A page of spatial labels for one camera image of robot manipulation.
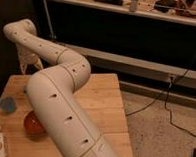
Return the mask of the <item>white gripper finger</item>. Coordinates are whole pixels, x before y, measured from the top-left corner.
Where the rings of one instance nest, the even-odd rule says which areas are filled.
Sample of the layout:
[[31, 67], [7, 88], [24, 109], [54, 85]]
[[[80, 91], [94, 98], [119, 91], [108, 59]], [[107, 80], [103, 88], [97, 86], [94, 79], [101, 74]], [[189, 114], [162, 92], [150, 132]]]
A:
[[41, 62], [40, 59], [39, 59], [37, 62], [34, 63], [34, 66], [35, 66], [37, 69], [43, 70], [43, 64], [42, 64], [42, 62]]
[[22, 71], [22, 74], [26, 74], [26, 70], [27, 70], [27, 66], [25, 66], [24, 64], [21, 65], [21, 71]]

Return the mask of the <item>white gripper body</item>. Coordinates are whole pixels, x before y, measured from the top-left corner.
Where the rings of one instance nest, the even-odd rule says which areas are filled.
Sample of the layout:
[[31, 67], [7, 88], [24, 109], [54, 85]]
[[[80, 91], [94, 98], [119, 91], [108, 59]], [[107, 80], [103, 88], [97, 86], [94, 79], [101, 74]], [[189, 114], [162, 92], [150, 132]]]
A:
[[17, 51], [18, 51], [18, 56], [19, 56], [19, 63], [21, 66], [28, 66], [28, 65], [40, 65], [41, 60], [38, 57], [37, 54], [29, 51], [27, 48], [25, 48], [22, 45], [17, 44]]

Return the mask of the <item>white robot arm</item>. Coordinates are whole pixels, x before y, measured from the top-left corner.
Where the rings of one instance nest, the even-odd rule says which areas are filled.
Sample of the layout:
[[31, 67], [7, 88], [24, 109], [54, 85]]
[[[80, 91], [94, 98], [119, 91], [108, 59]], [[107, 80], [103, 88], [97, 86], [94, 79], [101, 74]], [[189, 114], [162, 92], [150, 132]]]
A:
[[35, 33], [22, 19], [3, 27], [7, 38], [37, 54], [50, 66], [32, 75], [26, 94], [38, 120], [64, 157], [119, 157], [74, 97], [91, 76], [88, 60]]

